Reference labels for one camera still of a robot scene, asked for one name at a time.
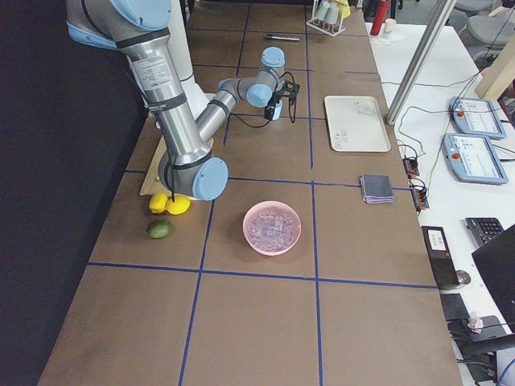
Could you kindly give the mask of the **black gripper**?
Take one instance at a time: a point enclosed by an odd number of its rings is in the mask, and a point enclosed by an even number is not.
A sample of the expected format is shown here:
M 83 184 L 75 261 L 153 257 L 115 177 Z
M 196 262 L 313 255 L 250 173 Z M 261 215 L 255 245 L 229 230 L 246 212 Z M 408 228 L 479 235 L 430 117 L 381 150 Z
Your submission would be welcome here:
M 276 105 L 283 97 L 288 99 L 289 105 L 296 105 L 299 90 L 299 84 L 293 81 L 284 81 L 281 88 L 276 89 L 273 93 L 273 105 Z

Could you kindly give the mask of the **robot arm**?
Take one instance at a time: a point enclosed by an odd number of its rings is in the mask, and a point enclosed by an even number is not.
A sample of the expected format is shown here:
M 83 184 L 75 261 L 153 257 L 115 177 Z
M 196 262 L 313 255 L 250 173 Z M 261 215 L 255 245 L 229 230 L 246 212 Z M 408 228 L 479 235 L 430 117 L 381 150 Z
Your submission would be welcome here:
M 183 89 L 191 60 L 178 1 L 68 1 L 70 37 L 85 45 L 123 53 L 132 65 L 167 152 L 162 184 L 198 200 L 217 198 L 228 181 L 225 162 L 213 156 Z
M 215 96 L 196 118 L 203 141 L 210 140 L 222 123 L 241 101 L 262 109 L 266 122 L 280 117 L 282 99 L 288 99 L 290 120 L 295 121 L 300 85 L 285 70 L 286 57 L 279 47 L 268 47 L 262 52 L 262 65 L 254 77 L 229 78 L 219 82 Z

